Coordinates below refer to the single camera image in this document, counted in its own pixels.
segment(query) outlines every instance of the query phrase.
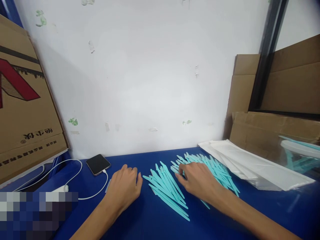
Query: green stain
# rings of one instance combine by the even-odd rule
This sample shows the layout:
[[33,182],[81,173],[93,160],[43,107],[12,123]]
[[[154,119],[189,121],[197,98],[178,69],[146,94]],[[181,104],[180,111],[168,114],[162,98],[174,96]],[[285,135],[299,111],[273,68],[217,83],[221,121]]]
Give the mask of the green stain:
[[70,118],[69,123],[71,123],[73,126],[77,126],[78,125],[78,120],[74,119],[74,118]]
[[40,24],[36,24],[36,26],[37,27],[42,27],[42,26],[45,26],[45,25],[47,25],[47,20],[46,20],[46,18],[43,16],[43,11],[42,10],[37,10],[36,11],[36,13],[37,13],[37,17],[40,17],[40,22],[41,22],[41,25]]

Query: charging cable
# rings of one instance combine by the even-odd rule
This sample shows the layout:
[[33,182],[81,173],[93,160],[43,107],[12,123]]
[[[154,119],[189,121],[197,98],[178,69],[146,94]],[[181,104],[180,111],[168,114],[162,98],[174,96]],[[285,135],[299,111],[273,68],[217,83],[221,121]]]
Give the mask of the charging cable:
[[[65,189],[65,187],[67,186],[67,184],[72,180],[72,179],[74,179],[80,172],[81,172],[81,169],[82,169],[82,162],[80,161],[80,160],[78,160],[78,159],[68,159],[68,160],[64,160],[64,161],[62,161],[61,163],[63,163],[63,162],[66,162],[66,161],[70,161],[70,160],[74,160],[74,161],[78,161],[78,162],[80,162],[80,164],[81,164],[81,167],[80,167],[80,170],[79,170],[79,172],[76,174],[76,175],[74,175],[65,185],[63,185],[63,189]],[[40,180],[38,180],[37,182],[35,182],[35,183],[33,183],[33,184],[31,184],[30,186],[28,186],[28,187],[31,187],[32,185],[34,185],[34,184],[36,184],[36,183],[38,183],[38,182],[40,182],[42,179],[44,179],[55,167],[57,167],[59,164],[61,164],[61,163],[58,163],[56,166],[54,166],[53,168],[51,168],[51,170],[49,171],[49,172],[47,172],[47,174],[46,175],[44,175]],[[109,179],[109,176],[108,176],[108,174],[107,174],[107,172],[106,172],[106,170],[103,170],[103,172],[107,175],[107,181],[106,181],[106,183],[104,184],[104,186],[101,188],[101,190],[99,191],[99,192],[97,192],[95,195],[93,195],[93,196],[91,196],[91,197],[87,197],[87,198],[78,198],[78,200],[87,200],[87,199],[90,199],[90,198],[93,198],[93,197],[95,197],[96,195],[98,195],[103,189],[104,189],[104,187],[107,185],[107,182],[108,182],[108,179]],[[14,192],[18,192],[18,191],[21,191],[21,190],[23,190],[23,189],[26,189],[26,188],[28,188],[28,187],[25,187],[25,188],[21,188],[21,189],[19,189],[19,190],[14,190]]]
[[19,188],[22,188],[23,186],[25,186],[25,185],[28,184],[29,182],[32,182],[32,181],[35,180],[37,177],[41,176],[41,175],[44,173],[44,170],[45,170],[45,167],[44,167],[44,165],[42,165],[42,172],[41,172],[39,175],[37,175],[37,176],[35,176],[34,178],[30,179],[28,182],[22,184],[22,185],[21,185],[20,187],[18,187],[16,190],[13,190],[13,192],[19,191]]

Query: smartphone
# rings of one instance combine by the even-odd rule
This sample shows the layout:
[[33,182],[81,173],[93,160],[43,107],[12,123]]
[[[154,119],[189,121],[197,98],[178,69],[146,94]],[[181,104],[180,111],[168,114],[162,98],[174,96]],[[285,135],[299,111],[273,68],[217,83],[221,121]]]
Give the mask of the smartphone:
[[86,161],[93,175],[97,176],[103,170],[111,167],[111,164],[101,155],[94,156]]

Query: wall stain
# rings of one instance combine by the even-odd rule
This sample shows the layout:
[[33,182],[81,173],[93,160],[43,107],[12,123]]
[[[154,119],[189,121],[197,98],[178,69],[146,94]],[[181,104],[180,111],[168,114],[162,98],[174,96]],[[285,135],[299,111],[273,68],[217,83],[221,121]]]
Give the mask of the wall stain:
[[198,78],[198,76],[199,76],[199,65],[197,65],[194,69],[195,69],[194,74],[196,75],[196,78]]
[[37,27],[42,27],[42,26],[47,25],[47,20],[46,20],[46,18],[43,16],[43,15],[44,15],[43,11],[42,11],[42,10],[37,10],[36,13],[37,13],[36,16],[37,16],[37,17],[40,17],[40,22],[41,22],[41,25],[40,25],[40,24],[36,24],[36,26],[37,26]]
[[[182,6],[183,6],[183,2],[185,2],[185,1],[187,1],[187,0],[182,0],[182,1],[181,1],[181,5],[182,5]],[[188,9],[190,10],[190,0],[189,0]]]
[[115,129],[117,132],[119,132],[121,125],[120,124],[116,124]]
[[105,126],[106,126],[106,131],[109,132],[110,131],[109,123],[105,123]]
[[94,53],[95,50],[94,50],[94,45],[93,45],[93,42],[92,41],[89,41],[89,49],[90,49],[90,52],[91,53]]
[[87,4],[93,5],[94,2],[95,2],[95,0],[81,0],[81,4],[82,4],[83,6],[86,6]]
[[76,118],[70,118],[69,123],[71,123],[73,126],[77,126],[78,120]]
[[192,123],[192,120],[183,121],[183,122],[182,122],[182,125],[187,125],[187,124],[190,124],[190,123]]

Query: blue tabletop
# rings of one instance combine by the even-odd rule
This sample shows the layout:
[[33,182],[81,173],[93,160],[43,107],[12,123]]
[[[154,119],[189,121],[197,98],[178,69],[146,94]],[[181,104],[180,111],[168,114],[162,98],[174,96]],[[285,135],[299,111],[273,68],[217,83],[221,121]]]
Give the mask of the blue tabletop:
[[[123,164],[137,167],[142,175],[150,175],[155,163],[162,161],[168,167],[176,155],[208,154],[200,147],[161,152],[131,154],[108,157],[111,168],[107,169],[109,179]],[[97,193],[106,181],[106,175],[93,176],[85,160],[82,171],[71,182],[69,191],[78,192],[79,198]],[[64,185],[80,168],[80,163],[70,163],[53,178],[42,185],[37,192],[49,192]],[[320,184],[315,182],[288,192],[261,191],[248,182],[231,174],[240,190],[240,198],[272,220],[303,239],[316,239],[320,226]],[[144,180],[140,197],[124,211],[102,239],[256,239],[243,226],[223,215],[213,207],[208,210],[199,199],[187,193],[177,181],[186,197],[190,222],[186,221],[162,200],[155,196]],[[104,196],[105,189],[96,197],[80,200],[71,216],[58,229],[55,239],[69,239],[86,220]]]

